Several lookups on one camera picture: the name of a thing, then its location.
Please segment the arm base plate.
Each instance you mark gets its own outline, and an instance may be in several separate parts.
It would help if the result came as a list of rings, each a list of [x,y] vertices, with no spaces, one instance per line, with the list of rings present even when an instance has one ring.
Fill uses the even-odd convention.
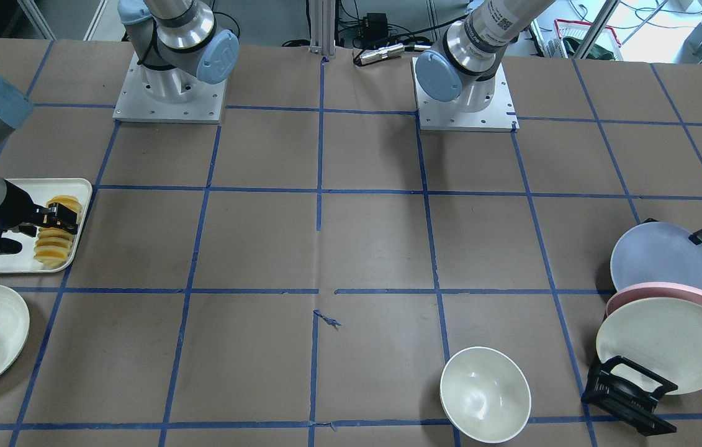
[[[228,80],[206,84],[177,68],[149,69],[134,54],[112,116],[136,124],[219,125],[227,87]]]
[[[422,130],[510,132],[520,128],[503,65],[495,78],[464,89],[453,101],[441,102],[419,85],[417,60],[412,59],[412,74]]]

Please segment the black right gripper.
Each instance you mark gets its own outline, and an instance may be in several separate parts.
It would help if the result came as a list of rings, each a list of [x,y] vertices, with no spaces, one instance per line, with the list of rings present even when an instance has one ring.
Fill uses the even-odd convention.
[[[45,225],[63,223],[73,225]],[[22,249],[18,241],[4,237],[5,232],[19,230],[35,235],[38,227],[38,237],[75,237],[80,223],[80,202],[48,202],[44,207],[15,184],[0,180],[0,255],[17,254]]]

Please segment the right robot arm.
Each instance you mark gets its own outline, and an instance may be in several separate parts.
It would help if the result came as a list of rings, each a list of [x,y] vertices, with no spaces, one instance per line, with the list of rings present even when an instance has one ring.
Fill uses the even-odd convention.
[[[150,95],[166,102],[192,98],[192,85],[216,85],[228,79],[239,59],[239,38],[215,19],[202,1],[120,1],[117,12],[134,45],[136,65],[146,76]],[[34,109],[21,90],[0,76],[0,144],[19,129]],[[0,255],[15,255],[22,244],[6,237],[53,237],[35,255],[65,260],[81,228],[84,213],[70,197],[36,204],[16,184],[0,176]]]

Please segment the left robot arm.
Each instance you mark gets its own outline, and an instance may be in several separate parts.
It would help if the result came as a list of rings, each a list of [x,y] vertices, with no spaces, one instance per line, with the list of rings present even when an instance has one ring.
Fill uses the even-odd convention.
[[[414,65],[418,84],[434,100],[458,99],[474,82],[495,76],[507,45],[554,2],[478,1],[418,57]],[[702,229],[689,240],[701,245]]]

